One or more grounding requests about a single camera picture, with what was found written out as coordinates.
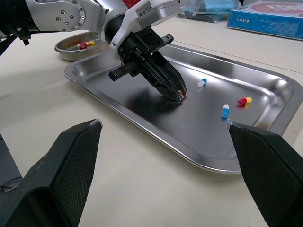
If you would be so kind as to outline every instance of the tray rim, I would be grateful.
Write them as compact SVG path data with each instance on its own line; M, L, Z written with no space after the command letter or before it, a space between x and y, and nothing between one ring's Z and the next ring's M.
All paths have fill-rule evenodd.
M281 112L279 113L277 118L274 120L274 122L268 129L269 131L271 131L273 133L276 133L278 135L282 135L284 133L284 131L288 127L290 121L294 117L295 113L297 112L298 108L300 107L300 105L303 101L303 87L297 81L295 81L294 79L292 79L286 75L283 75L278 72L270 71L267 69L263 69L263 68L260 68L257 66L253 66L253 65L242 63L242 62L223 58L220 56L216 56L213 54L208 54L208 53L192 50L192 49L174 45L174 44L169 44L167 46L172 47L172 48L177 48L182 51L192 52L193 54L199 54L199 55L204 55L206 57L215 58L220 61L225 61L225 62L228 62L231 64L235 64L235 65L239 65L239 66L246 67L249 69L261 71L261 72L268 73L271 75L275 75L275 76L278 76L278 77L284 79L287 83L292 85L293 89L294 89L292 95L290 96L290 98L287 101L287 103L285 104L284 108L281 110ZM78 63L80 63L82 61L87 61L91 58L95 58L95 57L103 55L103 54L109 54L109 52L110 52L110 50L106 51L106 52L98 53L98 54L92 55L90 57L87 57L87 58L84 58L84 59L71 63L70 65L67 66L67 68L64 71L65 76L69 80L73 81L78 86L80 86L82 89L86 90L88 93L93 95L99 101L101 101L102 103L104 103L105 105L107 105L108 107L110 107L111 109L113 109L114 111L119 113L120 115L122 115L124 118L126 118L127 120L129 120L130 122L132 122L133 124L138 126L139 128L141 128L146 133L153 136L155 139L160 141L162 144L164 144L171 150L175 151L177 154L179 154L180 156L182 156L183 158L185 158L187 161L191 162L192 164L194 164L198 167L201 167L203 169L206 169L206 170L209 170L212 172L217 172L217 173L225 173L225 174L240 174L241 173L239 162L237 159L224 159L224 166L227 167L226 169L229 168L229 170L220 169L217 165L218 165L218 162L220 162L220 160L222 160L222 159L215 159L215 158L209 158L209 157L205 158L205 157L202 157L201 155L199 157L197 157L197 153L194 150L187 147L185 144L183 144L179 140L177 140L177 139L171 137L170 135L166 134L165 132L159 130L157 127L155 127L154 125L152 125L151 123L146 121L141 116L139 116L136 113L132 112L131 110L127 109L126 107L124 107L123 105L118 103L116 100L108 97L107 95L103 94L101 91L95 89L94 87L91 87L89 85L89 83L86 82L85 80L79 80L79 77L75 76L72 73L72 68L75 65L77 65ZM294 109L294 111L295 111L294 114L291 117L289 117L289 112L287 111L288 107L290 107L290 106L297 106L296 109Z

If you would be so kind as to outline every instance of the textured black rubber pad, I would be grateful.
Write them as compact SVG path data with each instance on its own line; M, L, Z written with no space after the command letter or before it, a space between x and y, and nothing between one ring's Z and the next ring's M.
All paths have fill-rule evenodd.
M303 226L303 159L274 133L232 123L244 181L270 227Z

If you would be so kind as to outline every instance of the plastic bag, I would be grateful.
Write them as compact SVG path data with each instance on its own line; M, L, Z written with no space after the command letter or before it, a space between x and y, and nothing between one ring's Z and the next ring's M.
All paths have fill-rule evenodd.
M230 10L239 7L238 0L182 0L178 17L215 23L228 19Z

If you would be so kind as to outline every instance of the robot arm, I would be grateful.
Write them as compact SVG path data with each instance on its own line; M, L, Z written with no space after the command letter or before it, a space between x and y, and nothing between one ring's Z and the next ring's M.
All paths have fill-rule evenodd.
M150 27L180 12L178 0L141 0L128 9L122 0L0 0L0 54L19 37L89 30L110 44L122 66L110 72L113 81L142 74L164 96L181 101L187 89L180 73L158 52L173 41Z

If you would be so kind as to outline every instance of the small metal bowl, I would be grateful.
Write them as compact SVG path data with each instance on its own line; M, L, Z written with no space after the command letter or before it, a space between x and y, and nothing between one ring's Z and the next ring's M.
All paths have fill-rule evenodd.
M87 49L83 50L78 49L78 44L88 41L95 41L95 45L90 45ZM85 32L63 39L55 46L55 51L60 53L60 57L65 61L77 61L94 54L107 51L108 49L109 44L105 41L100 41L93 32Z

